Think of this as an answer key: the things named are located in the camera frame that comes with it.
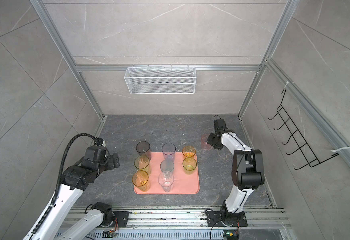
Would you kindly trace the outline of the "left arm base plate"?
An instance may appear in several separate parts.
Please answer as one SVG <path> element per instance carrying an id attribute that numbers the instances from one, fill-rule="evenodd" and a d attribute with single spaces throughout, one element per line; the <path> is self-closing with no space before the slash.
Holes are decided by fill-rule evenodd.
<path id="1" fill-rule="evenodd" d="M 129 220 L 130 212 L 128 212 L 128 211 L 116 211 L 116 212 L 113 212 L 113 214 L 114 214 L 113 219 L 112 219 L 113 222 L 109 226 L 109 228 L 115 228 L 116 222 L 118 222 L 118 228 L 126 228 L 128 220 Z"/>

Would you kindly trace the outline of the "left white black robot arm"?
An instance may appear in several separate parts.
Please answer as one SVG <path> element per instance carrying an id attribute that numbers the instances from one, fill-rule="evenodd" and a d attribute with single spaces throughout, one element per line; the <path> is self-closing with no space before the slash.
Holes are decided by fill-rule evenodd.
<path id="1" fill-rule="evenodd" d="M 93 139 L 85 155 L 74 165 L 65 168 L 66 158 L 74 141 L 80 137 Z M 24 237 L 26 240 L 82 240 L 97 227 L 110 227 L 117 218 L 112 206 L 97 202 L 86 210 L 85 216 L 61 235 L 57 235 L 72 206 L 86 188 L 104 171 L 120 166 L 119 156 L 110 154 L 106 142 L 100 137 L 80 133 L 67 144 L 62 156 L 54 194 L 33 227 Z"/>

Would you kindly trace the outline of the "short yellow glass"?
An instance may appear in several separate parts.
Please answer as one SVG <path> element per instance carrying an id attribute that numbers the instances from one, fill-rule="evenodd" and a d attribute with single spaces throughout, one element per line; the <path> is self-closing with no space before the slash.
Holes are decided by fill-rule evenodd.
<path id="1" fill-rule="evenodd" d="M 196 149 L 193 146 L 184 146 L 182 154 L 185 158 L 193 158 L 196 154 Z"/>

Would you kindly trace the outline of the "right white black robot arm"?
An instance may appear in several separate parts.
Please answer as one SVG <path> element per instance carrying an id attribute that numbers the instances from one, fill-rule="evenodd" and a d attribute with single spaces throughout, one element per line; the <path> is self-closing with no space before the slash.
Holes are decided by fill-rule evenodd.
<path id="1" fill-rule="evenodd" d="M 233 155 L 233 188 L 221 207 L 221 221 L 227 225 L 233 219 L 244 216 L 243 209 L 249 196 L 265 183 L 263 154 L 241 141 L 236 133 L 227 128 L 225 120 L 214 120 L 214 129 L 207 144 L 217 150 L 226 147 Z"/>

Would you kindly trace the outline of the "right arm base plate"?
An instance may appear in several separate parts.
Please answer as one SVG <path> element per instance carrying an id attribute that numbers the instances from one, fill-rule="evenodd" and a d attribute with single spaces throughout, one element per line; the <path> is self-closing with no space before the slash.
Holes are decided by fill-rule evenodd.
<path id="1" fill-rule="evenodd" d="M 220 211 L 213 211 L 211 209 L 205 210 L 208 227 L 247 227 L 247 217 L 244 212 L 240 213 L 226 213 Z"/>

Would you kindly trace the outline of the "light green tall glass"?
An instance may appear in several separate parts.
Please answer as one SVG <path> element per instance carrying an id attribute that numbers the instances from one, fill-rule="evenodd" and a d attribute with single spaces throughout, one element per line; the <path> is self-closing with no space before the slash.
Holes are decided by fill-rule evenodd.
<path id="1" fill-rule="evenodd" d="M 134 161 L 134 166 L 137 171 L 145 171 L 149 175 L 151 174 L 150 159 L 147 156 L 139 156 Z"/>

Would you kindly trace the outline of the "tall yellow glass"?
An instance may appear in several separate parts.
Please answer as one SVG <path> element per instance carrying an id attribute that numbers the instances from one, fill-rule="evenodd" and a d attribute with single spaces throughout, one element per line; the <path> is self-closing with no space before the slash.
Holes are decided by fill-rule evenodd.
<path id="1" fill-rule="evenodd" d="M 146 171 L 137 171 L 132 177 L 134 187 L 142 192 L 150 189 L 150 178 Z"/>

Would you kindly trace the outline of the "short green glass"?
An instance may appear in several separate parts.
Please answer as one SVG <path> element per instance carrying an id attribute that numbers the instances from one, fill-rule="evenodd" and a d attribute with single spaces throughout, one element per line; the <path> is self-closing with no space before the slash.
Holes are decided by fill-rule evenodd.
<path id="1" fill-rule="evenodd" d="M 185 174 L 191 175 L 196 170 L 198 163 L 194 158 L 185 158 L 182 166 Z"/>

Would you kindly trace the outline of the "clear glass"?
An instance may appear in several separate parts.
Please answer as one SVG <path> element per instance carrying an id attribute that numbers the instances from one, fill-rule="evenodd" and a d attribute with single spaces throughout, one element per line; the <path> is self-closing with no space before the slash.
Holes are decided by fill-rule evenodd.
<path id="1" fill-rule="evenodd" d="M 169 193 L 174 183 L 173 173 L 170 171 L 161 172 L 158 176 L 158 183 L 166 193 Z"/>

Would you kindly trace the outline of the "pink plastic tray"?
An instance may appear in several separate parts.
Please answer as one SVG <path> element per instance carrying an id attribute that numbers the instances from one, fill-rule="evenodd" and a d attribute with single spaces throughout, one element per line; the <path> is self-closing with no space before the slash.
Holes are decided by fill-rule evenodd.
<path id="1" fill-rule="evenodd" d="M 184 159 L 185 157 L 182 152 L 175 153 L 174 183 L 171 190 L 165 192 L 158 182 L 158 177 L 162 172 L 160 164 L 164 160 L 164 156 L 162 152 L 152 152 L 152 159 L 150 161 L 151 174 L 149 175 L 150 188 L 147 191 L 142 191 L 138 187 L 134 187 L 134 192 L 140 195 L 186 195 L 198 193 L 200 190 L 198 168 L 195 168 L 191 174 L 186 174 L 183 167 Z"/>

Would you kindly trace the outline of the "pink short glass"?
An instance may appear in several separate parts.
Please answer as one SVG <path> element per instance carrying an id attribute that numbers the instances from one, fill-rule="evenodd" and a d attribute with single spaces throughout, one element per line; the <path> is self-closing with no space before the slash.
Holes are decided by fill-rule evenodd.
<path id="1" fill-rule="evenodd" d="M 210 144 L 207 143 L 208 137 L 210 136 L 210 134 L 204 134 L 201 136 L 201 148 L 203 150 L 210 150 L 212 148 L 212 146 Z"/>

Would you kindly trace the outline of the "dark grey tall glass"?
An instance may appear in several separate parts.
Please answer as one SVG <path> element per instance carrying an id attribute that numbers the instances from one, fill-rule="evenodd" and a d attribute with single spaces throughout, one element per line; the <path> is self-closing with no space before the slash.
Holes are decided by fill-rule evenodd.
<path id="1" fill-rule="evenodd" d="M 146 156 L 147 158 L 149 158 L 149 160 L 151 159 L 151 145 L 149 142 L 140 141 L 136 145 L 136 151 L 140 156 Z"/>

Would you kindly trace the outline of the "teal dimpled cup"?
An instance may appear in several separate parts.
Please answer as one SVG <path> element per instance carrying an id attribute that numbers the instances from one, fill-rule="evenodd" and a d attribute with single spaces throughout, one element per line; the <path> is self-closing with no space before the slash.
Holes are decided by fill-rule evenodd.
<path id="1" fill-rule="evenodd" d="M 175 168 L 174 162 L 172 160 L 163 160 L 160 164 L 160 169 L 162 172 L 173 172 Z"/>

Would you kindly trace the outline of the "tall blue glass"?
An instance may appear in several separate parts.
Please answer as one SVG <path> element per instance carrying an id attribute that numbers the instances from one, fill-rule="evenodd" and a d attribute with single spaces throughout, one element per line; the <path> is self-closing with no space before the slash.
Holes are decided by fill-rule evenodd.
<path id="1" fill-rule="evenodd" d="M 173 162 L 175 159 L 176 146 L 172 143 L 165 143 L 162 146 L 162 153 L 165 161 Z"/>

